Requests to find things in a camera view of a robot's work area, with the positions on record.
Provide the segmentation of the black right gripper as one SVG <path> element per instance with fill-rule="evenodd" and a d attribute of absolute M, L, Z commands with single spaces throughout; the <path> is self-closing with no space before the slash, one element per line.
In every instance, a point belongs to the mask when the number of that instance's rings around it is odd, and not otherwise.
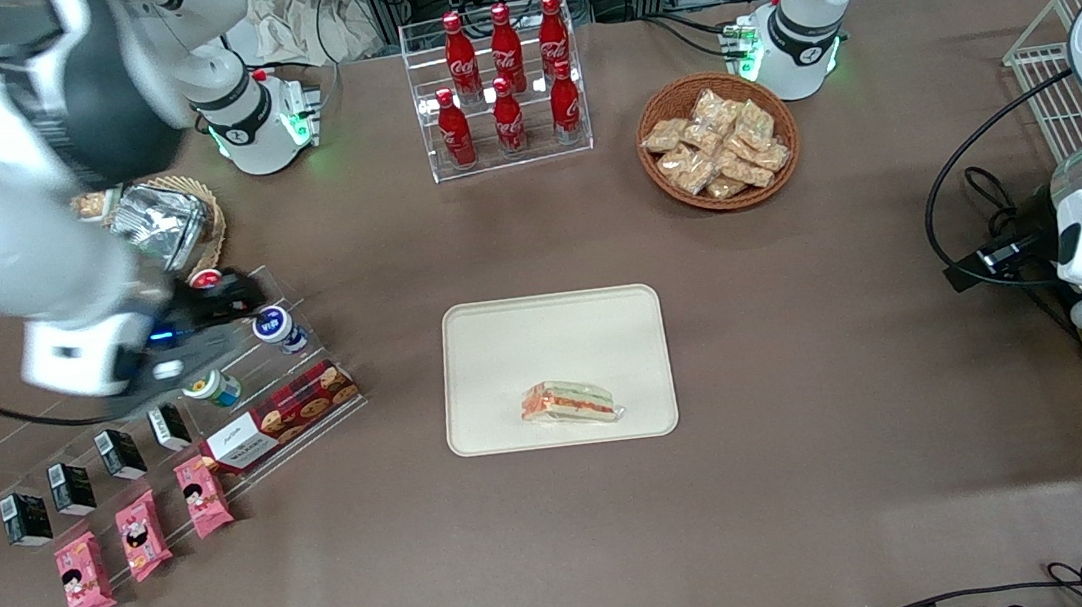
<path fill-rule="evenodd" d="M 253 319 L 269 305 L 258 277 L 239 270 L 222 273 L 215 285 L 176 281 L 171 290 L 164 311 L 155 317 L 159 337 L 189 335 L 209 326 Z"/>

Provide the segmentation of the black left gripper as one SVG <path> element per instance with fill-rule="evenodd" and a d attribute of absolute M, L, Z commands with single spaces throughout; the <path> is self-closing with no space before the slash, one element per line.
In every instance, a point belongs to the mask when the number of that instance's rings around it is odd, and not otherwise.
<path fill-rule="evenodd" d="M 1016 285 L 1022 267 L 1055 265 L 1059 248 L 1056 207 L 1050 189 L 1034 190 L 1021 203 L 1002 210 L 1004 237 L 981 245 L 974 258 L 951 263 L 944 278 L 956 293 L 980 283 Z"/>

